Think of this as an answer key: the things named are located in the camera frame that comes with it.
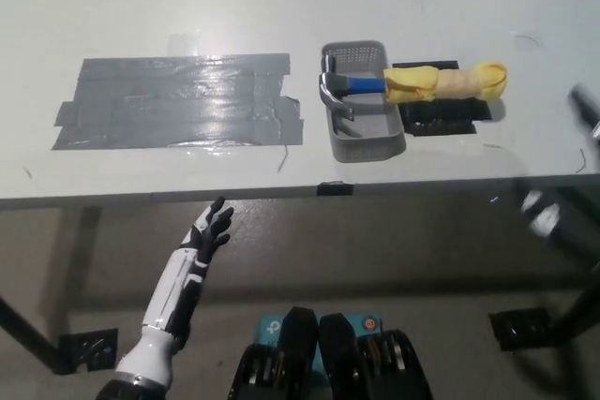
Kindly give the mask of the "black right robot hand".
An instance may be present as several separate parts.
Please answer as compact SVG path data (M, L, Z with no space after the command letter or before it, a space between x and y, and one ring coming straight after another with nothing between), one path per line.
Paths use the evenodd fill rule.
M548 244L556 240L562 217L561 206L556 197L547 191L518 185L516 188L518 209L529 229Z

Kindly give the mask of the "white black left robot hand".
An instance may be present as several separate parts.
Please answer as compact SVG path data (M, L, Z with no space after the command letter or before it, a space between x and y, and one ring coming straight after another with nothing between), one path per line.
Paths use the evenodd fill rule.
M224 198L217 198L192 223L172 252L142 320L143 327L171 335L176 350L188 340L190 322L212 258L230 240L227 230L233 207L225 207L224 203Z

